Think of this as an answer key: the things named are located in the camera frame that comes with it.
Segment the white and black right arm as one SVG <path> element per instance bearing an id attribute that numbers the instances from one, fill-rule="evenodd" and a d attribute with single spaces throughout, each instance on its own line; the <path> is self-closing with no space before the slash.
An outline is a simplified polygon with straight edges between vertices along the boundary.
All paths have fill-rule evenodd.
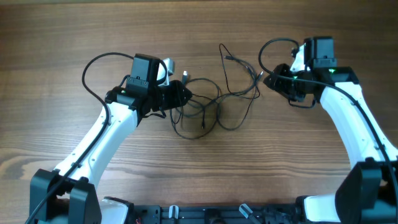
<path id="1" fill-rule="evenodd" d="M 336 192 L 297 199 L 302 223 L 396 223 L 397 148 L 368 108 L 359 79 L 340 67 L 331 37 L 295 44 L 293 63 L 267 70 L 264 84 L 301 107 L 306 96 L 332 119 L 351 166 Z"/>

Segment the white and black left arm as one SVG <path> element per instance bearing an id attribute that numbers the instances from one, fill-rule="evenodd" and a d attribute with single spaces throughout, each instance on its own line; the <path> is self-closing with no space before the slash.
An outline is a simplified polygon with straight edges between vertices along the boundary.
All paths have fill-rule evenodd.
<path id="1" fill-rule="evenodd" d="M 144 118 L 187 104 L 192 93 L 171 81 L 172 59 L 136 54 L 121 84 L 100 98 L 101 113 L 85 137 L 52 171 L 39 169 L 30 181 L 27 223 L 140 223 L 134 204 L 114 197 L 98 199 L 104 170 L 121 143 Z"/>

